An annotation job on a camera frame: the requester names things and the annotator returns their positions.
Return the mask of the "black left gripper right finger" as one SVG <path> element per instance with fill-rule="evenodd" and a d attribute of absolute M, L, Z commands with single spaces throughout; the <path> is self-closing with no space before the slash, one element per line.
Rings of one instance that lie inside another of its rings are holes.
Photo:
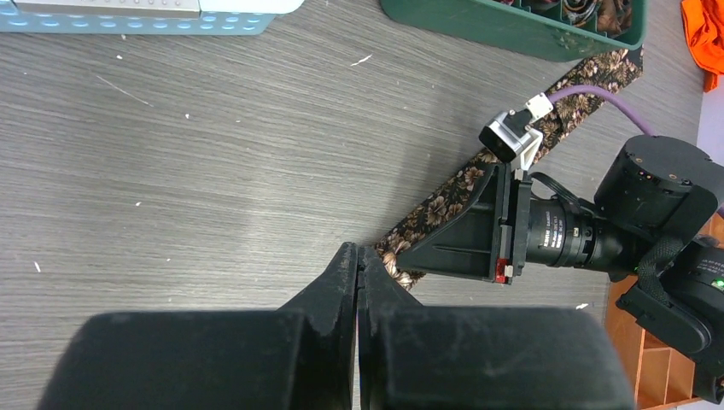
<path fill-rule="evenodd" d="M 633 409 L 603 327 L 570 307 L 424 306 L 359 251 L 364 409 Z"/>

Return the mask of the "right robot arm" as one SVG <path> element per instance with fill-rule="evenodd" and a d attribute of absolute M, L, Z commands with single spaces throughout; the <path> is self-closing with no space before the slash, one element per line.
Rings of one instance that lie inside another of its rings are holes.
<path fill-rule="evenodd" d="M 397 259 L 400 270 L 509 284 L 527 263 L 637 278 L 616 301 L 694 362 L 693 392 L 723 398 L 723 252 L 699 235 L 723 203 L 723 169 L 698 147 L 640 135 L 592 201 L 509 159 L 489 164 L 462 210 Z"/>

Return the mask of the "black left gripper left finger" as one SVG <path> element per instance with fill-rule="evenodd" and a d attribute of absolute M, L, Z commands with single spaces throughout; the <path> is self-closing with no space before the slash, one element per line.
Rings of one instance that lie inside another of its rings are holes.
<path fill-rule="evenodd" d="M 274 310 L 113 312 L 71 338 L 42 409 L 349 409 L 359 248 Z"/>

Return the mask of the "brown floral tie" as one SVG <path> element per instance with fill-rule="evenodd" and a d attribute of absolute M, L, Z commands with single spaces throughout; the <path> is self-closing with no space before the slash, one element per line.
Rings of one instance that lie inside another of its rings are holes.
<path fill-rule="evenodd" d="M 644 49 L 641 47 L 608 51 L 579 61 L 545 94 L 550 97 L 574 85 L 595 85 L 616 94 L 643 74 L 643 66 Z M 604 99 L 592 94 L 578 94 L 555 102 L 553 111 L 534 123 L 534 128 L 544 135 L 534 162 L 549 154 L 603 105 Z M 400 272 L 397 256 L 459 213 L 470 199 L 475 182 L 483 175 L 482 168 L 494 162 L 492 152 L 481 149 L 375 244 L 389 276 L 403 289 L 410 290 L 425 274 Z"/>

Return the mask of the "light blue plastic basket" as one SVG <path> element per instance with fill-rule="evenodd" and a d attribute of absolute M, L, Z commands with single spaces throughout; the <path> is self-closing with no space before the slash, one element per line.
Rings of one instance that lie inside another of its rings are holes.
<path fill-rule="evenodd" d="M 254 36 L 303 0 L 1 0 L 1 31 L 55 34 Z"/>

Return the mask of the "brown rolled tie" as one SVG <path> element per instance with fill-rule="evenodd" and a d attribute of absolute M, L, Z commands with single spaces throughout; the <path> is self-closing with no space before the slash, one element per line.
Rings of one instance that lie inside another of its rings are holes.
<path fill-rule="evenodd" d="M 588 28 L 616 38 L 632 25 L 632 2 L 629 0 L 564 0 L 563 17 L 575 27 Z"/>

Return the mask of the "green divided plastic bin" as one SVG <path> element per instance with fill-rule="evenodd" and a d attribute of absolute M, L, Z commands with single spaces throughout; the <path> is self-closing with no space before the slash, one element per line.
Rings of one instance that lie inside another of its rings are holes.
<path fill-rule="evenodd" d="M 462 38 L 550 62 L 571 62 L 612 50 L 636 50 L 645 38 L 648 3 L 632 2 L 632 25 L 608 38 L 573 26 L 562 1 L 382 1 L 400 24 Z"/>

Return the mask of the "orange cloth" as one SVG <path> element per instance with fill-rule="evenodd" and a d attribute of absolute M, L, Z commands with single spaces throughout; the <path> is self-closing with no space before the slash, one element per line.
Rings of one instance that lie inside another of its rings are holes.
<path fill-rule="evenodd" d="M 704 92 L 723 77 L 723 0 L 684 0 L 684 34 L 692 59 L 704 71 Z"/>

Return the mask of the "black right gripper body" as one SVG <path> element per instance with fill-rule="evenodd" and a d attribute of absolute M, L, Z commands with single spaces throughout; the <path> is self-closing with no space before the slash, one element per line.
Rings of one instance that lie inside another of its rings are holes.
<path fill-rule="evenodd" d="M 639 239 L 557 180 L 540 172 L 521 172 L 505 193 L 509 207 L 501 226 L 498 282 L 510 284 L 528 262 L 606 272 L 612 282 L 634 272 Z"/>

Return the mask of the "orange wooden divided tray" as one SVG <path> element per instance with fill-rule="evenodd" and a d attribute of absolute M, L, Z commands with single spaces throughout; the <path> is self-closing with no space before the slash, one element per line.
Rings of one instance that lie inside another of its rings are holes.
<path fill-rule="evenodd" d="M 723 402 L 723 218 L 659 277 L 668 305 L 638 274 L 610 286 L 605 328 L 641 409 Z"/>

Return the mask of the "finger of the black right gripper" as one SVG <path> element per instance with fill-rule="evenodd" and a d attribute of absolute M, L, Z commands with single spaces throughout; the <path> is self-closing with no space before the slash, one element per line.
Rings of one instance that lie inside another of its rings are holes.
<path fill-rule="evenodd" d="M 496 282 L 505 223 L 506 166 L 488 164 L 463 209 L 397 256 L 397 268 Z"/>

